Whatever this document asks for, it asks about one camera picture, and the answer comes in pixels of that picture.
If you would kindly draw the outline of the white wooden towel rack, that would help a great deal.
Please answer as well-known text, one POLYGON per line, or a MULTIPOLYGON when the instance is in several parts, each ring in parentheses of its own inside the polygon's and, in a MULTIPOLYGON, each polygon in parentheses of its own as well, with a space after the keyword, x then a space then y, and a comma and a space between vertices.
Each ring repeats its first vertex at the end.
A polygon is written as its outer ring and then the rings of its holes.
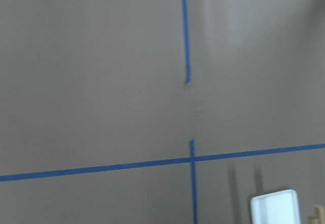
POLYGON ((303 196, 294 189, 283 189, 250 199, 252 223, 324 223, 324 205, 310 205, 305 213, 303 196))

